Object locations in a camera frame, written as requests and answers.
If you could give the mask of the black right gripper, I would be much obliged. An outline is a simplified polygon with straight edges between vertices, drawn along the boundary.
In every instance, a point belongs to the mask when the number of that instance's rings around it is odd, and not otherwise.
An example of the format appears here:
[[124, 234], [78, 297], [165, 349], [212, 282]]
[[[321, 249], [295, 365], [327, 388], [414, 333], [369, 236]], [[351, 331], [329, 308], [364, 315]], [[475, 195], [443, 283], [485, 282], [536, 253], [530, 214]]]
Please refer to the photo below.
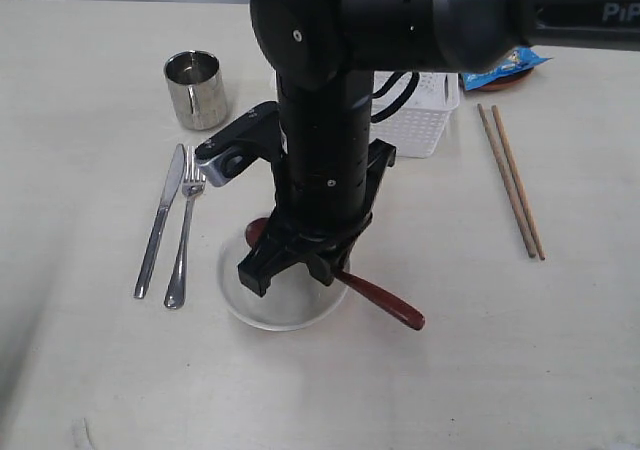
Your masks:
[[355, 242], [370, 225], [382, 178], [395, 159], [393, 145], [380, 139], [369, 145], [364, 201], [352, 222], [336, 229], [323, 229], [316, 224], [297, 222], [276, 208], [264, 224], [249, 225], [246, 238], [250, 250], [238, 264], [240, 283], [262, 297], [273, 277], [302, 263], [313, 279], [330, 285], [334, 272], [345, 267]]

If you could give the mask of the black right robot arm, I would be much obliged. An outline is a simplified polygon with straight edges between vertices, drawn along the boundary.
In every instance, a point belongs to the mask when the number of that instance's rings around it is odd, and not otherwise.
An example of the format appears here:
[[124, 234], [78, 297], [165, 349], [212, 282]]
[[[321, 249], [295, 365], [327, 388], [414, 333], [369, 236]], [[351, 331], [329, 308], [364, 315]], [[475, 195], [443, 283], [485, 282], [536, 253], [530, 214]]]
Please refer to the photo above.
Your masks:
[[241, 282], [296, 263], [330, 283], [370, 220], [394, 149], [369, 139], [378, 71], [481, 73], [518, 46], [635, 50], [639, 0], [250, 0], [276, 110], [247, 140], [276, 206]]

